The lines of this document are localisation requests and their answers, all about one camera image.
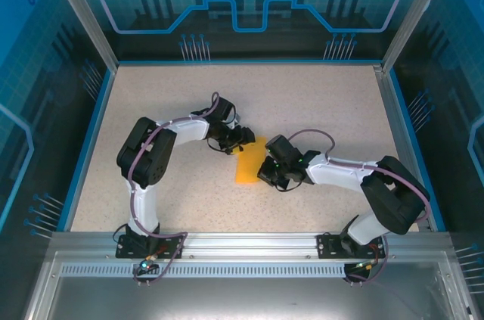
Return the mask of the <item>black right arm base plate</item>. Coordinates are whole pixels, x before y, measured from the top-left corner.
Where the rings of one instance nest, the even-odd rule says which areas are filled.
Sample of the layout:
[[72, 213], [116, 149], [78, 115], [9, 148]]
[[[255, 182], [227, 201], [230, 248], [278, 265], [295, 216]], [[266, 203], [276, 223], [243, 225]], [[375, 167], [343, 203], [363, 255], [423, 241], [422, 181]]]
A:
[[342, 237], [325, 232], [316, 237], [316, 250], [319, 259], [383, 259], [386, 257], [382, 237], [375, 238], [368, 244], [358, 244], [347, 235]]

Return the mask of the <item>yellow square paper sheet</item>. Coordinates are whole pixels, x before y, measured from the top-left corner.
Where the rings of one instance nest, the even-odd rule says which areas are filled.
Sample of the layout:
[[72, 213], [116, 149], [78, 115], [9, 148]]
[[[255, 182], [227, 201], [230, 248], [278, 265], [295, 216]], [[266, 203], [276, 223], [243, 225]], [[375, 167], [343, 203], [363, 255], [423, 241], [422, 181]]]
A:
[[256, 136], [256, 140], [253, 143], [242, 145], [236, 151], [236, 184], [253, 184], [259, 181], [257, 174], [265, 160], [266, 142], [267, 138], [265, 136]]

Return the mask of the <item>blue table edge strip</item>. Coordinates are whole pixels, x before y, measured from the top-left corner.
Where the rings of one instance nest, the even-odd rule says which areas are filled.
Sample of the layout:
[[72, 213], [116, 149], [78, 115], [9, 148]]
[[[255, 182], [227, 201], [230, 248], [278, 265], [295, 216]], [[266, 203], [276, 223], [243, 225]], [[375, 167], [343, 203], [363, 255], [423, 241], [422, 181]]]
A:
[[438, 200], [436, 199], [435, 191], [433, 190], [432, 182], [429, 177], [429, 173], [424, 162], [424, 158], [420, 149], [420, 145], [417, 140], [417, 135], [413, 124], [411, 123], [410, 113], [405, 103], [404, 95], [402, 94], [402, 89], [399, 85], [397, 75], [392, 68], [389, 72], [389, 80], [391, 82], [393, 91], [396, 95], [396, 100], [398, 101], [398, 107], [402, 113], [402, 119], [405, 125], [405, 134], [408, 136], [409, 144], [411, 147], [412, 163], [417, 170], [423, 185], [430, 194], [430, 206], [432, 209], [432, 219], [430, 219], [430, 227], [434, 231], [447, 231], [442, 214], [439, 208]]
[[110, 70], [104, 76], [56, 231], [70, 231], [72, 227], [115, 77], [116, 73]]

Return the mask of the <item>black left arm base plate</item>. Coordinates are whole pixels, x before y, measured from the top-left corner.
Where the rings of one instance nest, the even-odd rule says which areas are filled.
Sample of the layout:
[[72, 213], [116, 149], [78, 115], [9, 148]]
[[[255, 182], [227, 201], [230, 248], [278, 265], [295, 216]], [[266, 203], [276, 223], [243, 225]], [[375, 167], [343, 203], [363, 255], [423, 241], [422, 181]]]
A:
[[158, 259], [170, 259], [181, 243], [177, 238], [153, 238], [145, 236], [121, 235], [117, 239], [115, 257], [117, 259], [144, 259], [157, 255]]

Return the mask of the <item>aluminium table side rail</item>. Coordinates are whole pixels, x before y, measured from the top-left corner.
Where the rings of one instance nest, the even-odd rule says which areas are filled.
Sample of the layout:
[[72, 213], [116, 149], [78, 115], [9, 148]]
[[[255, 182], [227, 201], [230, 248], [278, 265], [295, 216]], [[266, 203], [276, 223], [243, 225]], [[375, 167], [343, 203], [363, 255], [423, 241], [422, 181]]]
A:
[[[377, 84], [383, 100], [383, 105], [386, 110], [389, 126], [396, 145], [397, 154], [403, 165], [423, 185], [423, 182], [421, 181], [420, 176], [412, 163], [413, 155], [411, 154], [411, 147], [408, 136], [405, 134], [405, 125], [402, 119], [402, 113], [398, 107], [398, 101], [396, 100], [395, 92], [393, 91], [391, 82], [389, 80], [389, 74], [383, 73], [381, 69], [382, 67], [380, 65], [374, 66]], [[430, 227], [430, 219], [432, 219], [432, 209], [429, 218], [425, 222], [418, 224], [418, 228], [424, 231], [434, 231]]]

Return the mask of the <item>aluminium mounting rail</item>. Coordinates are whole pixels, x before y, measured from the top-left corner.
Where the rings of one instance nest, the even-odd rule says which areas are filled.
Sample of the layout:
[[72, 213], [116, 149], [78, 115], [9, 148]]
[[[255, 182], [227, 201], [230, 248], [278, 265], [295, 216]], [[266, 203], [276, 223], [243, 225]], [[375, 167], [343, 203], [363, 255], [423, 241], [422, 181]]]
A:
[[[185, 240], [185, 261], [316, 260], [325, 248], [316, 233], [192, 233]], [[106, 232], [58, 232], [47, 255], [65, 259], [112, 259], [115, 243]], [[399, 261], [435, 261], [453, 251], [446, 232], [388, 235], [385, 252]]]

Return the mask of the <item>aluminium frame post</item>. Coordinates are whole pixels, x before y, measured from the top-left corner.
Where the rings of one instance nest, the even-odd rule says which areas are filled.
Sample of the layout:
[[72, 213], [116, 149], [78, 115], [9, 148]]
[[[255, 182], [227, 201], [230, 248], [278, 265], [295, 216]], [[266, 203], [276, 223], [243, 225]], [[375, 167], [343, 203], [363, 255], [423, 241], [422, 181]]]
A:
[[103, 62], [112, 73], [117, 73], [119, 61], [117, 60], [113, 49], [104, 35], [92, 9], [87, 0], [67, 0], [71, 8], [78, 17], [80, 23], [88, 34], [94, 47], [97, 49]]
[[381, 69], [383, 73], [388, 74], [393, 68], [430, 2], [431, 0], [413, 0], [383, 57]]

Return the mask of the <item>grey metal tray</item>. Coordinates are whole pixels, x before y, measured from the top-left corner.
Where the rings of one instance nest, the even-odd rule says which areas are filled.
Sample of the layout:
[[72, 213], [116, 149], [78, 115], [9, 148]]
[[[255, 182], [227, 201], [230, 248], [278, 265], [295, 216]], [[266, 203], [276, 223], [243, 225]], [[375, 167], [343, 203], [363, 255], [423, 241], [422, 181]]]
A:
[[137, 284], [133, 278], [60, 277], [62, 265], [72, 263], [133, 262], [54, 257], [42, 266], [23, 320], [479, 320], [455, 268], [445, 257], [389, 263], [373, 281], [364, 281], [360, 275], [344, 278], [152, 275], [145, 284]]

